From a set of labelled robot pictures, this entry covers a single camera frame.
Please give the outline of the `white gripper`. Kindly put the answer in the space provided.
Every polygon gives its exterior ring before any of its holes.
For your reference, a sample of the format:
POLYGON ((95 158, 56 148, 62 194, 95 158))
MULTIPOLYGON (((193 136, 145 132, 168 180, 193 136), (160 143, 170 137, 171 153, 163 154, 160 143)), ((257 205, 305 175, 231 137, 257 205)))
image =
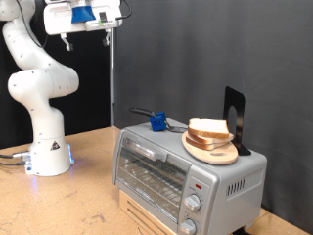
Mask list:
POLYGON ((60 34, 68 51, 67 33, 104 29, 104 46, 110 46, 111 28, 122 24, 119 0, 47 0, 44 24, 50 35, 60 34))

